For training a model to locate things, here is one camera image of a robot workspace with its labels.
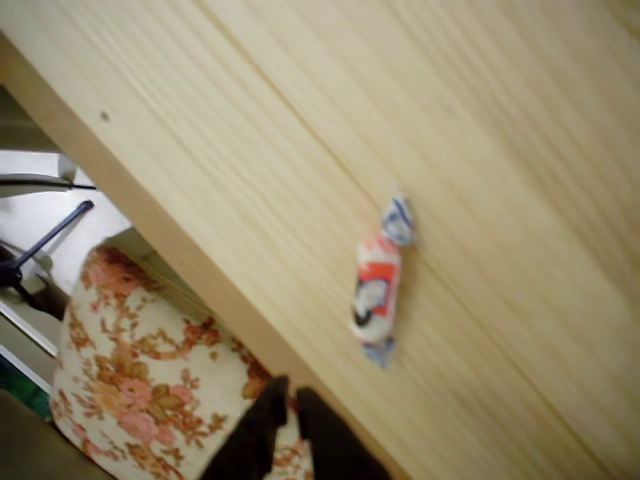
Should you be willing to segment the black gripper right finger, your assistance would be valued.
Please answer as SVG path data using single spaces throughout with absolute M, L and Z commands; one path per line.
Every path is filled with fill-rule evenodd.
M 310 444 L 315 479 L 388 478 L 383 464 L 319 394 L 300 388 L 296 401 L 299 430 Z

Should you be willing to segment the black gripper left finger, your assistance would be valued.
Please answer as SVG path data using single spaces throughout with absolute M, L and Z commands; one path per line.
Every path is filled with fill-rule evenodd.
M 201 479 L 263 479 L 272 470 L 278 430 L 288 419 L 289 378 L 272 379 L 211 458 Z

